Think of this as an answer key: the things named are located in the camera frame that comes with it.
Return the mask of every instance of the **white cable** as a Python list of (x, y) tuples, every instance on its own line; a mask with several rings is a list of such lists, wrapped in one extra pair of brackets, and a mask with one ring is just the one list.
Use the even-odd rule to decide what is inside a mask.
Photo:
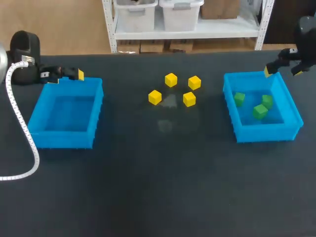
[(6, 91), (8, 93), (8, 96), (9, 96), (9, 100), (10, 100), (10, 103), (12, 105), (12, 108), (15, 112), (15, 115), (16, 117), (18, 118), (18, 121), (23, 129), (23, 132), (26, 136), (26, 138), (28, 139), (28, 142), (30, 144), (30, 147), (33, 151), (33, 154), (34, 154), (34, 166), (33, 168), (24, 173), (24, 174), (19, 174), (19, 175), (14, 175), (14, 176), (3, 176), (1, 177), (0, 176), (0, 181), (5, 181), (5, 180), (16, 180), (16, 179), (23, 179), (25, 177), (28, 177), (30, 176), (31, 174), (33, 174), (39, 167), (39, 164), (40, 164), (40, 156), (39, 156), (39, 152), (35, 146), (35, 143), (33, 141), (33, 138), (30, 134), (30, 131), (28, 130), (28, 127), (26, 126), (25, 124), (25, 121), (21, 115), (21, 112), (15, 102), (15, 98), (13, 96), (13, 92), (12, 92), (12, 87), (11, 87), (11, 77), (12, 77), (12, 74), (14, 72), (15, 69), (17, 68), (27, 68), (29, 66), (29, 63), (28, 62), (25, 62), (25, 61), (21, 61), (21, 62), (18, 62), (18, 63), (12, 63), (12, 66), (8, 69), (7, 73), (6, 73), (6, 78), (5, 78), (5, 87), (6, 87)]

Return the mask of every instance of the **metal shelving unit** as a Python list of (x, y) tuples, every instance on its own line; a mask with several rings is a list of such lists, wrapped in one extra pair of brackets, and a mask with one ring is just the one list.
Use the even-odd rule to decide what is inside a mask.
[(171, 40), (171, 39), (213, 39), (213, 38), (249, 38), (256, 37), (255, 50), (261, 50), (268, 28), (275, 0), (262, 1), (262, 20), (259, 25), (255, 10), (243, 4), (236, 19), (203, 20), (199, 19), (194, 31), (166, 32), (162, 11), (156, 10), (153, 32), (127, 33), (121, 27), (116, 14), (112, 16), (112, 0), (102, 0), (112, 53), (117, 52), (117, 40)]

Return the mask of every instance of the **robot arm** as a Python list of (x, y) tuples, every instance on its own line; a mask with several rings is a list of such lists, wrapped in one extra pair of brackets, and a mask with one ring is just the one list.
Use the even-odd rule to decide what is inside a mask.
[(62, 77), (68, 77), (71, 80), (84, 80), (84, 74), (78, 68), (41, 64), (39, 38), (32, 33), (18, 31), (11, 39), (10, 51), (6, 52), (0, 44), (0, 85), (8, 67), (12, 63), (20, 61), (26, 61), (31, 66), (16, 69), (12, 75), (12, 84), (58, 83)]
[(294, 39), (297, 49), (283, 49), (274, 62), (266, 65), (266, 77), (277, 73), (280, 67), (289, 67), (290, 61), (300, 61), (291, 69), (294, 76), (308, 71), (316, 64), (316, 18), (302, 17), (295, 27)]

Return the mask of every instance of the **cube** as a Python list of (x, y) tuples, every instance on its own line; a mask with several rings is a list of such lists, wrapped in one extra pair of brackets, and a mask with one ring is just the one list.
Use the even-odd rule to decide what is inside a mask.
[(153, 105), (157, 105), (162, 100), (161, 93), (159, 91), (153, 90), (149, 93), (148, 100)]
[(234, 100), (237, 107), (242, 106), (243, 102), (245, 101), (245, 97), (246, 95), (244, 93), (236, 92)]
[(271, 95), (263, 95), (261, 104), (264, 105), (264, 107), (266, 107), (268, 110), (270, 110), (273, 105), (273, 97)]
[(253, 108), (252, 114), (256, 119), (261, 120), (268, 114), (268, 109), (260, 104)]
[(196, 89), (200, 88), (201, 87), (201, 79), (198, 78), (197, 76), (189, 78), (188, 86), (192, 90), (196, 90)]
[(183, 103), (187, 106), (190, 107), (192, 105), (196, 104), (196, 97), (192, 92), (186, 93), (183, 95)]
[(166, 83), (167, 86), (173, 87), (177, 84), (178, 77), (174, 75), (173, 73), (169, 73), (164, 77), (164, 83)]

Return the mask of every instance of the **white storage box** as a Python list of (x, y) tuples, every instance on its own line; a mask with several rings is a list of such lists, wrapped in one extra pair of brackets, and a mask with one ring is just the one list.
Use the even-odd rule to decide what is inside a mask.
[(154, 31), (155, 6), (158, 0), (114, 0), (118, 20), (125, 32)]
[(193, 31), (204, 0), (159, 0), (166, 31)]

